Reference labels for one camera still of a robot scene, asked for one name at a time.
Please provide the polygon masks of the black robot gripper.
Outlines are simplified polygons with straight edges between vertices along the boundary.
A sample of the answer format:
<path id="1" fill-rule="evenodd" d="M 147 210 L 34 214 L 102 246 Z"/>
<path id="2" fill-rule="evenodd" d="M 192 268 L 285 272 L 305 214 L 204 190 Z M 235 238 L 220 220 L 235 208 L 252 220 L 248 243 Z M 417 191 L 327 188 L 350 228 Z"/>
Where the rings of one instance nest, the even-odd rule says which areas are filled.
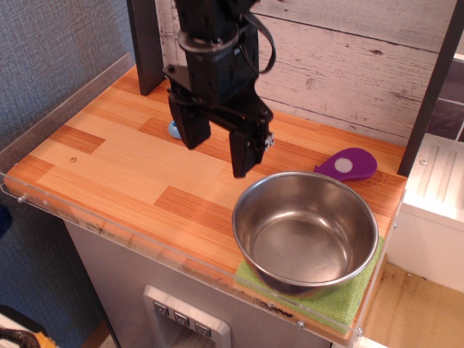
<path id="1" fill-rule="evenodd" d="M 273 113 L 255 91 L 260 66 L 256 46 L 235 46 L 213 54 L 187 53 L 187 64 L 168 65 L 168 102 L 181 140 L 194 149 L 211 135 L 210 125 L 229 133 L 233 176 L 244 178 L 262 162 L 273 143 L 269 124 Z"/>

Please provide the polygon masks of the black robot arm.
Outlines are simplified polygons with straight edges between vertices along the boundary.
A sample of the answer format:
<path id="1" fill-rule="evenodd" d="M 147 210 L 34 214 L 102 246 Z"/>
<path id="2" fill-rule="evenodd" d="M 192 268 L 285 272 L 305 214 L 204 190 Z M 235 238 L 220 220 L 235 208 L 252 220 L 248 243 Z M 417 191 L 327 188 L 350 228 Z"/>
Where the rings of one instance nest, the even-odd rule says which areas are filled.
<path id="1" fill-rule="evenodd" d="M 259 75 L 276 61 L 271 51 L 260 69 L 258 35 L 269 30 L 251 13 L 253 1 L 177 1 L 178 44 L 185 66 L 168 65 L 169 105 L 181 140 L 195 149 L 215 123 L 228 130 L 233 174 L 243 178 L 273 145 L 273 113 L 255 91 Z"/>

